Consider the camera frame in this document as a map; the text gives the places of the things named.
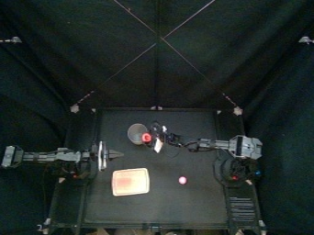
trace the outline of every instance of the pink ball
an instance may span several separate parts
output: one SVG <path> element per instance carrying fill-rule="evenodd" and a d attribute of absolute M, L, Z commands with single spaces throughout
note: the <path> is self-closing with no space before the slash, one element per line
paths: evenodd
<path fill-rule="evenodd" d="M 184 185 L 184 184 L 186 183 L 186 178 L 185 178 L 184 176 L 181 176 L 181 177 L 178 178 L 178 183 L 180 183 L 181 185 Z"/>

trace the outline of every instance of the red object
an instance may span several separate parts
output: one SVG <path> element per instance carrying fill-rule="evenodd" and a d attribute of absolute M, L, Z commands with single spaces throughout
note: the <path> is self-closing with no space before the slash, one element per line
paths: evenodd
<path fill-rule="evenodd" d="M 144 143 L 148 143 L 150 140 L 152 140 L 150 134 L 149 134 L 149 133 L 142 133 L 142 134 L 141 134 L 141 141 L 142 141 Z"/>
<path fill-rule="evenodd" d="M 186 178 L 184 176 L 178 178 L 178 183 L 180 185 L 184 185 L 186 183 Z"/>

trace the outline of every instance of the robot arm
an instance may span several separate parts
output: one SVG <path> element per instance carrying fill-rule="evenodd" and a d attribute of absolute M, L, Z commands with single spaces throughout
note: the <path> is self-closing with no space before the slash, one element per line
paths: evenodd
<path fill-rule="evenodd" d="M 92 145 L 90 151 L 72 151 L 68 148 L 58 148 L 51 152 L 23 152 L 18 146 L 6 146 L 1 168 L 15 168 L 23 162 L 50 162 L 54 168 L 60 169 L 60 173 L 77 175 L 82 165 L 92 164 L 93 162 L 97 163 L 97 170 L 104 171 L 106 161 L 122 155 L 118 151 L 106 150 L 102 141 L 98 145 Z"/>
<path fill-rule="evenodd" d="M 256 160 L 261 157 L 261 142 L 245 136 L 235 136 L 228 141 L 192 139 L 185 136 L 166 132 L 166 128 L 161 127 L 156 122 L 149 128 L 149 138 L 141 138 L 145 145 L 154 147 L 156 143 L 166 143 L 174 147 L 184 147 L 188 151 L 210 151 L 225 150 L 233 158 Z"/>

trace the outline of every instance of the black fabric enclosure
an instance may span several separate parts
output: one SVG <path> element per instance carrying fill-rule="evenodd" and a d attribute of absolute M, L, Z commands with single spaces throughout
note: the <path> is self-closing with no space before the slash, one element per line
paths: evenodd
<path fill-rule="evenodd" d="M 311 0 L 1 0 L 0 159 L 7 145 L 53 151 L 76 141 L 74 106 L 239 106 L 263 143 L 256 186 L 269 234 L 312 234 L 312 9 Z M 56 180 L 43 171 L 0 169 L 0 234 L 35 234 Z"/>

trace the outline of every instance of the black table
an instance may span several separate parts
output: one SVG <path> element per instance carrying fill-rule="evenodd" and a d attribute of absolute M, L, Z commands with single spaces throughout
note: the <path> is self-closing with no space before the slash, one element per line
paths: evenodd
<path fill-rule="evenodd" d="M 154 120 L 168 132 L 193 138 L 228 140 L 244 133 L 240 117 L 228 110 L 101 110 L 97 118 L 90 111 L 78 113 L 73 117 L 66 146 L 76 150 L 88 148 L 97 136 L 108 149 L 120 151 L 124 157 L 108 163 L 108 168 L 89 184 L 62 182 L 56 185 L 50 233 L 56 228 L 72 228 L 80 234 L 80 228 L 98 227 L 228 229 L 231 233 L 237 229 L 259 231 L 255 187 L 243 184 L 240 188 L 227 188 L 215 178 L 213 163 L 225 152 L 192 153 L 166 145 L 156 154 L 128 140 L 128 127 L 134 123 L 148 127 Z M 112 172 L 134 168 L 148 170 L 149 192 L 113 196 Z M 186 178 L 185 185 L 177 183 L 181 175 Z M 236 198 L 248 200 L 252 205 L 249 221 L 240 221 L 232 212 Z"/>

